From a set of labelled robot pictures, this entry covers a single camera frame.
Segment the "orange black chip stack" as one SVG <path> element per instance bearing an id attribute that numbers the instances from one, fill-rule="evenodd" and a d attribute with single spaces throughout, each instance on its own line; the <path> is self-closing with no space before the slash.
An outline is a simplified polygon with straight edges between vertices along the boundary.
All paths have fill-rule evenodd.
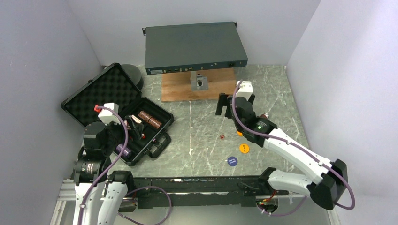
<path id="1" fill-rule="evenodd" d="M 147 113 L 145 111 L 140 111 L 138 116 L 145 122 L 149 122 L 152 118 L 152 115 L 150 115 L 149 113 Z"/>

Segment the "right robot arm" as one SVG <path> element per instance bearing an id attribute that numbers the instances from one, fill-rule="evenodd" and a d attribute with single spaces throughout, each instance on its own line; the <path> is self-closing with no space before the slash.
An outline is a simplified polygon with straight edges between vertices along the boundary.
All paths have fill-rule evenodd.
<path id="1" fill-rule="evenodd" d="M 265 195 L 287 190 L 309 196 L 326 210 L 335 206 L 352 210 L 356 202 L 348 183 L 346 163 L 311 152 L 265 115 L 257 116 L 252 107 L 253 99 L 254 96 L 249 99 L 229 96 L 226 117 L 233 119 L 237 131 L 249 142 L 277 153 L 302 171 L 302 174 L 295 174 L 268 167 L 259 177 L 259 190 Z"/>

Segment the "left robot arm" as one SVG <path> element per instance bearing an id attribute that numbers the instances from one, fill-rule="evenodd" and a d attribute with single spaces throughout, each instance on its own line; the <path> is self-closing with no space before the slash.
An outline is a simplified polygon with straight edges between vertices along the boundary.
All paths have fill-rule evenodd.
<path id="1" fill-rule="evenodd" d="M 133 176 L 127 171 L 108 175 L 115 153 L 128 165 L 135 165 L 144 154 L 157 158 L 171 141 L 167 128 L 171 113 L 143 97 L 140 92 L 101 94 L 83 90 L 62 103 L 62 108 L 84 126 L 83 146 L 74 167 L 76 186 L 86 183 L 85 195 L 78 198 L 76 224 L 91 222 L 92 198 L 105 181 L 117 182 L 116 191 L 124 197 L 134 193 Z"/>

